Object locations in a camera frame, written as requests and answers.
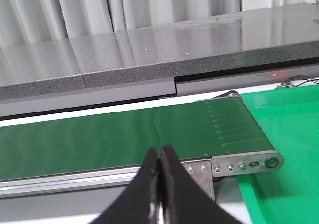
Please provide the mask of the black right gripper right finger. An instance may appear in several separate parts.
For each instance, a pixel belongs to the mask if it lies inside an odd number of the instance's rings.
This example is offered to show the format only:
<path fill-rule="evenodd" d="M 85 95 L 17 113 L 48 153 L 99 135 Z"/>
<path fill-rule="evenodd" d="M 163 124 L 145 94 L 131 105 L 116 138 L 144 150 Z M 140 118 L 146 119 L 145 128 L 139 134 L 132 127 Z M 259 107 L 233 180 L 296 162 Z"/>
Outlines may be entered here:
<path fill-rule="evenodd" d="M 188 174 L 170 145 L 161 148 L 160 184 L 166 224 L 240 224 L 216 204 Z"/>

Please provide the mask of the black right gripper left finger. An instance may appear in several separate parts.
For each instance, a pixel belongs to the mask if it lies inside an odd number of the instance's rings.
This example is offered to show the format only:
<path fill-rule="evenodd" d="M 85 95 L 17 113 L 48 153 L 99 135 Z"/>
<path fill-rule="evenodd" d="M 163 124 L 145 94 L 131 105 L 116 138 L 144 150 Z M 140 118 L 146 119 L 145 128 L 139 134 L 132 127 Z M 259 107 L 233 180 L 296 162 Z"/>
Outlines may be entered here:
<path fill-rule="evenodd" d="M 92 224 L 155 224 L 158 218 L 158 151 L 150 148 L 132 181 Z"/>

